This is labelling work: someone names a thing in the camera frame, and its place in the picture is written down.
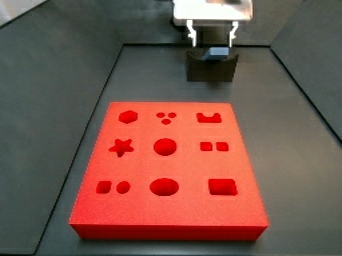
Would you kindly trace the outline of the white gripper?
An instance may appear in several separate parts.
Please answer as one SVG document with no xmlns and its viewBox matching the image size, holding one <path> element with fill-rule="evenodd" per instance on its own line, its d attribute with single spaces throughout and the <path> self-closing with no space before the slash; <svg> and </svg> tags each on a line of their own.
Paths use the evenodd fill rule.
<svg viewBox="0 0 342 256">
<path fill-rule="evenodd" d="M 197 47 L 197 30 L 194 23 L 210 24 L 233 21 L 229 33 L 229 47 L 233 47 L 240 28 L 238 21 L 253 18 L 253 0 L 173 0 L 174 22 L 185 25 L 193 47 Z"/>
</svg>

